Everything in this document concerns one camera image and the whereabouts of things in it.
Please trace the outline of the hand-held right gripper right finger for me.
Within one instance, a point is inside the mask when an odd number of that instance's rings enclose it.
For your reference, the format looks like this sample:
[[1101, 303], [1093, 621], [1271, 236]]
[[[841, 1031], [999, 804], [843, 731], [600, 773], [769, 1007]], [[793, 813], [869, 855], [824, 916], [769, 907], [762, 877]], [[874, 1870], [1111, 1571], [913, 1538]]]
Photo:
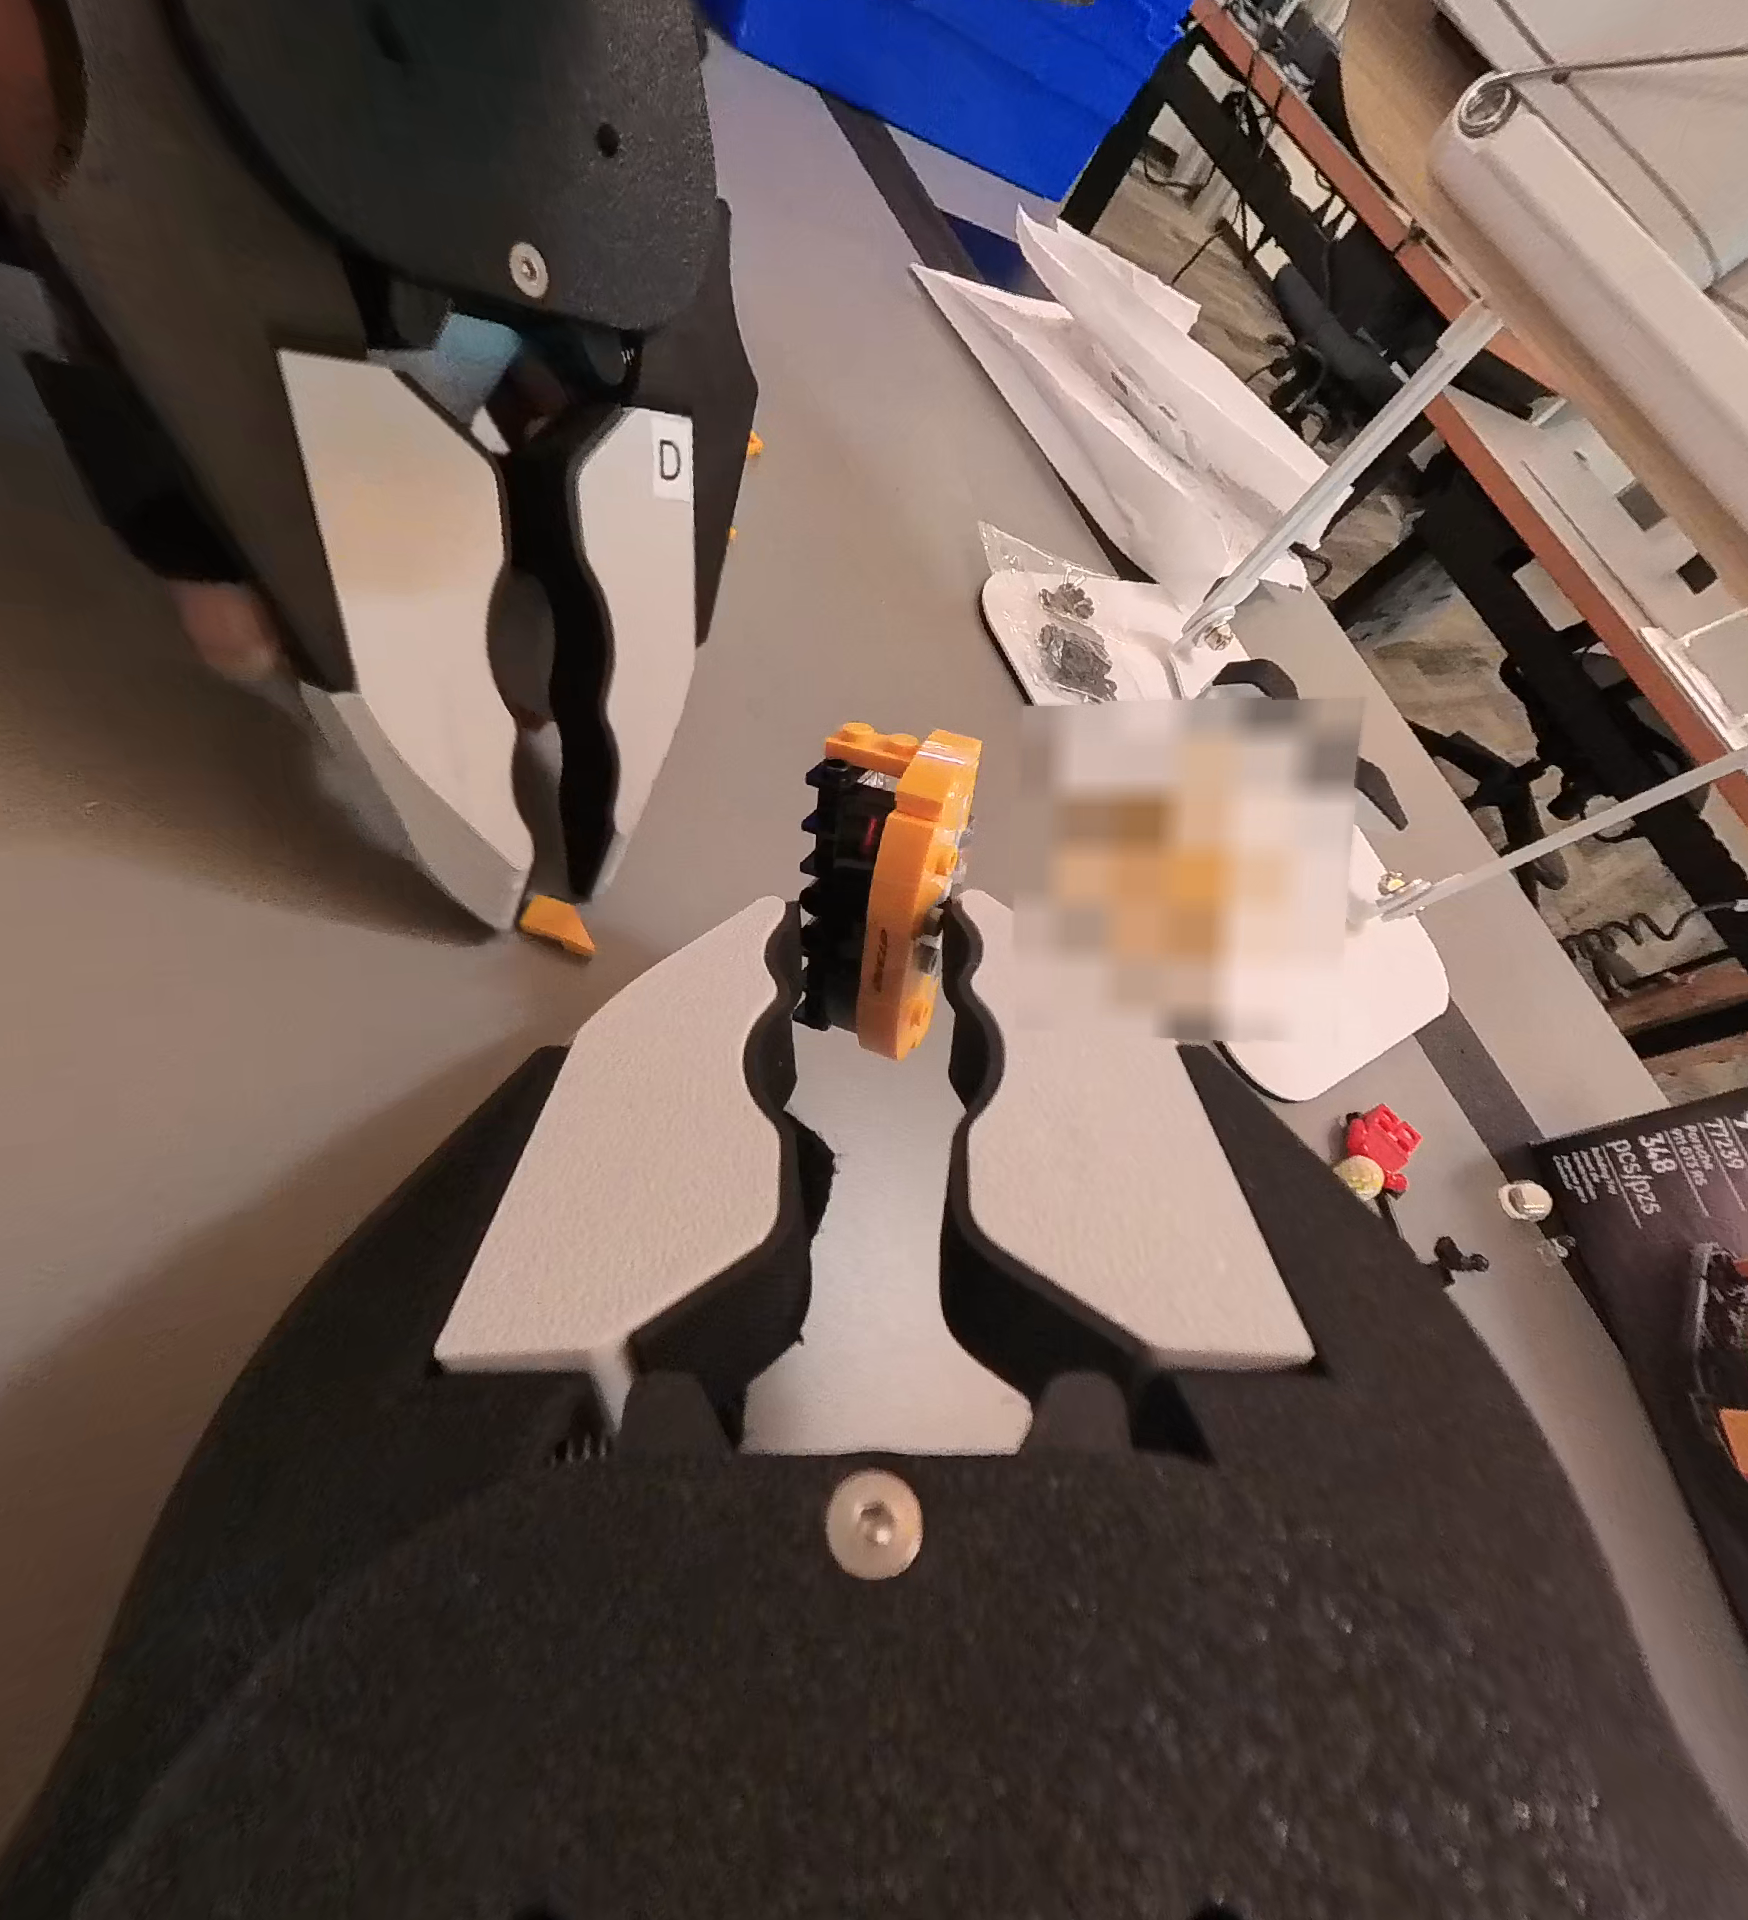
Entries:
[[942, 926], [955, 1128], [941, 1317], [1038, 1406], [1107, 1379], [1133, 1413], [1187, 1374], [1314, 1361], [1292, 1289], [1170, 1040], [1032, 1014], [1013, 910], [961, 893]]

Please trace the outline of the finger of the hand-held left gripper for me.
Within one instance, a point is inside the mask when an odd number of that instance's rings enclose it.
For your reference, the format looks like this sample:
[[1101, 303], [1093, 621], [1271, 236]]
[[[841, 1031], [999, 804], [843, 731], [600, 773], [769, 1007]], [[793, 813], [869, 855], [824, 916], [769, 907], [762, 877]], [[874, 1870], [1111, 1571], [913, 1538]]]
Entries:
[[493, 453], [404, 372], [284, 349], [348, 684], [303, 684], [340, 790], [479, 923], [515, 923], [534, 840], [491, 660], [506, 568]]
[[567, 471], [555, 591], [559, 816], [574, 895], [598, 898], [643, 820], [696, 654], [695, 424], [605, 417]]

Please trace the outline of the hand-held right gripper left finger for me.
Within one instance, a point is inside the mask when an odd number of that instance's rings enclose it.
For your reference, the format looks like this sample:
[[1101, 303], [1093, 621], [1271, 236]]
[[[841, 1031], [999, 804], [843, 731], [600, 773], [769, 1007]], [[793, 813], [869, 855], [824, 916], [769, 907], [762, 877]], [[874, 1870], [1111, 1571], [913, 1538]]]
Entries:
[[797, 1349], [838, 1155], [793, 1111], [802, 914], [766, 895], [576, 1031], [435, 1342], [456, 1377], [581, 1379], [610, 1429], [692, 1379], [730, 1439]]

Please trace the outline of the orange lego car section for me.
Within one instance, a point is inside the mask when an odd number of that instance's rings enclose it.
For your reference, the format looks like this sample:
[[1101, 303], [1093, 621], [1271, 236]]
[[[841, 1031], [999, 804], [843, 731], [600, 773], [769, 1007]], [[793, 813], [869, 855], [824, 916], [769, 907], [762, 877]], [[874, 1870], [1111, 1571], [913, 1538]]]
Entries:
[[847, 722], [809, 769], [797, 1017], [903, 1060], [941, 993], [941, 922], [964, 874], [982, 742]]

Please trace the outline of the red lego minifigure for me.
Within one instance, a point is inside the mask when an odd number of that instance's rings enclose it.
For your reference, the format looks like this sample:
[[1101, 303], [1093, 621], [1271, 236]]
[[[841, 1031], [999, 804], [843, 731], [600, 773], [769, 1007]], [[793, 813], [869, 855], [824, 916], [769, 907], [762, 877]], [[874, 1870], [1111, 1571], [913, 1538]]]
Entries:
[[1424, 1132], [1388, 1105], [1342, 1116], [1342, 1159], [1336, 1172], [1358, 1197], [1379, 1204], [1407, 1196]]

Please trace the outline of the black lego set box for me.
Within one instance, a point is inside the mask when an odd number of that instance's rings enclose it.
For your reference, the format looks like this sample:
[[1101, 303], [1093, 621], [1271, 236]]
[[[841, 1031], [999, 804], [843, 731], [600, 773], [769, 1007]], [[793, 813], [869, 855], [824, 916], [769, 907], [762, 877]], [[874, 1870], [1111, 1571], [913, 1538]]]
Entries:
[[1532, 1150], [1748, 1637], [1748, 1088]]

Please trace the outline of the person's left hand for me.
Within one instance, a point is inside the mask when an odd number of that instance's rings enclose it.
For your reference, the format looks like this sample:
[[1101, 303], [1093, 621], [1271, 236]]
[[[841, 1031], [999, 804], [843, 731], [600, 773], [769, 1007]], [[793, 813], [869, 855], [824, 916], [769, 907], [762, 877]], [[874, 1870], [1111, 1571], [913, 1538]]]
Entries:
[[278, 681], [287, 643], [253, 570], [143, 396], [108, 367], [22, 363], [103, 527], [167, 590], [201, 660], [237, 684]]

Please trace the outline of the white book stand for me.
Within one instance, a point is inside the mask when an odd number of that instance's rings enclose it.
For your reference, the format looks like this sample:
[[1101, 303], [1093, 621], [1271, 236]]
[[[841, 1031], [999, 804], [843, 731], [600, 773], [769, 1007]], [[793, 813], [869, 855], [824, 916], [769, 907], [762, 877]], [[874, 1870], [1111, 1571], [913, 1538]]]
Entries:
[[1354, 706], [1208, 698], [1208, 684], [1249, 660], [1238, 613], [1266, 585], [1302, 585], [1304, 538], [1501, 328], [1487, 301], [1469, 303], [1390, 402], [1395, 421], [1373, 421], [1201, 603], [1091, 575], [1139, 698], [1026, 715], [1006, 848], [1019, 980], [1038, 1022], [1217, 1042], [1262, 1092], [1304, 1103], [1448, 1007], [1418, 907], [1509, 874], [1523, 856], [1388, 892], [1356, 820]]

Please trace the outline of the clear bag of dark pieces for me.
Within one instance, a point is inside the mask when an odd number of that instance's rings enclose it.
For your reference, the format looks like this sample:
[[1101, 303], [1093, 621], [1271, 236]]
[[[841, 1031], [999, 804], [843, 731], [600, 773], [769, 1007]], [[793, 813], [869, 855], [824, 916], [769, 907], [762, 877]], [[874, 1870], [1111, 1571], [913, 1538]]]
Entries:
[[1091, 574], [982, 520], [981, 618], [1032, 707], [1097, 707], [1139, 698], [1103, 634]]

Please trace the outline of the torn white paper bag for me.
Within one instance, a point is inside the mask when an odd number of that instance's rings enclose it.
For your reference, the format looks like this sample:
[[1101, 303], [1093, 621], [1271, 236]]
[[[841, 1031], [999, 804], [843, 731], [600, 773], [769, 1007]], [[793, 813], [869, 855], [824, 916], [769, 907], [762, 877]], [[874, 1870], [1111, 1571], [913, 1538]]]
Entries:
[[1194, 341], [1201, 306], [1176, 285], [1063, 220], [1034, 219], [1026, 207], [1018, 209], [1015, 231], [1041, 288], [1106, 349], [1123, 341], [1166, 354]]
[[1325, 474], [1222, 359], [1185, 338], [1168, 392], [1142, 352], [1113, 352], [1067, 303], [917, 266], [970, 350], [1087, 516], [1185, 608], [1228, 578]]

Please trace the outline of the blue plastic bin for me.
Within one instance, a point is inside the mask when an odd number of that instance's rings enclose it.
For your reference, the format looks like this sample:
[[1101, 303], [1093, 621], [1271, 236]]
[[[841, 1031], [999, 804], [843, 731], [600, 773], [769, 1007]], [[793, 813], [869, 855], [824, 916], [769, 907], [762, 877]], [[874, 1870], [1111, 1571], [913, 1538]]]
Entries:
[[1176, 2], [707, 2], [737, 50], [1063, 200], [1176, 47]]

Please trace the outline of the black office chair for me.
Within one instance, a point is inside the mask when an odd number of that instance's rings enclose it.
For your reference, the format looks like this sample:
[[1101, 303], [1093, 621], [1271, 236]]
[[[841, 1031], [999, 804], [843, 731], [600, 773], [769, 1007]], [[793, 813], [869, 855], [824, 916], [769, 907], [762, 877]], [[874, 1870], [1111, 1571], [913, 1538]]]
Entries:
[[1403, 379], [1373, 324], [1388, 323], [1395, 301], [1386, 248], [1368, 228], [1325, 244], [1320, 273], [1294, 262], [1272, 276], [1272, 300], [1286, 324], [1286, 349], [1271, 365], [1271, 409], [1317, 444], [1342, 440], [1366, 424]]
[[1548, 760], [1512, 760], [1465, 731], [1440, 731], [1414, 720], [1409, 731], [1425, 754], [1472, 783], [1462, 805], [1501, 827], [1505, 852], [1529, 850], [1554, 830], [1542, 827], [1538, 799], [1539, 783], [1554, 770]]

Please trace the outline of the wooden office desk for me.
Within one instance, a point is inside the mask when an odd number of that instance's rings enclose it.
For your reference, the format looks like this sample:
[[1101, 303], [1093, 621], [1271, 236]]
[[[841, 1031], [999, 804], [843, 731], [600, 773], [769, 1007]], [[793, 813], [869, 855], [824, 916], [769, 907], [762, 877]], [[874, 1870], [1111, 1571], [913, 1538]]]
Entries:
[[1618, 587], [1703, 754], [1746, 754], [1748, 262], [1703, 285], [1437, 4], [1350, 4], [1342, 99], [1366, 168], [1562, 396], [1505, 432], [1522, 488]]

